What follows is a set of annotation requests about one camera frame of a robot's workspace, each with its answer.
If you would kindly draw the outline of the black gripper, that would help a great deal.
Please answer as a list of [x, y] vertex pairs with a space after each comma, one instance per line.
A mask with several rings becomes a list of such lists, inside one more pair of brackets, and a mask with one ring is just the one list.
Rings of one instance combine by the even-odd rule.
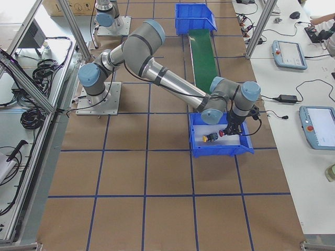
[[244, 122], [245, 116], [239, 116], [233, 111], [229, 112], [227, 115], [227, 127], [225, 128], [225, 135], [230, 135], [231, 133], [240, 134], [242, 133], [241, 124]]

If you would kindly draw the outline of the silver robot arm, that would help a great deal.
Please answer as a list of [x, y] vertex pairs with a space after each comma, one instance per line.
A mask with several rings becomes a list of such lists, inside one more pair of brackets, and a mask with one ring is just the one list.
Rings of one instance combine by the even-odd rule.
[[258, 83], [239, 84], [216, 76], [209, 93], [205, 93], [154, 59], [153, 54], [164, 41], [162, 26], [155, 20], [145, 20], [121, 45], [103, 51], [92, 63], [79, 69], [78, 78], [86, 94], [90, 97], [104, 95], [104, 81], [117, 67], [124, 65], [134, 76], [165, 88], [195, 108], [206, 124], [217, 124], [226, 113], [228, 125], [219, 132], [220, 136], [243, 135], [241, 124], [247, 117], [260, 119], [255, 105], [261, 92]]
[[120, 17], [117, 1], [97, 0], [95, 8], [96, 21], [100, 26], [109, 29], [118, 29], [124, 24]]

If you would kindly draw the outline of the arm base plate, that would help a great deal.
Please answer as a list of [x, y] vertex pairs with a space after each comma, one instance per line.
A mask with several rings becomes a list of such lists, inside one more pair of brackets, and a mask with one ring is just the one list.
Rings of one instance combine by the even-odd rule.
[[90, 96], [82, 88], [75, 113], [77, 116], [118, 115], [122, 82], [105, 82], [105, 91], [98, 96]]
[[99, 37], [119, 37], [129, 35], [131, 25], [130, 16], [119, 16], [116, 19], [100, 18], [100, 20], [101, 22], [97, 20], [99, 23], [97, 35]]

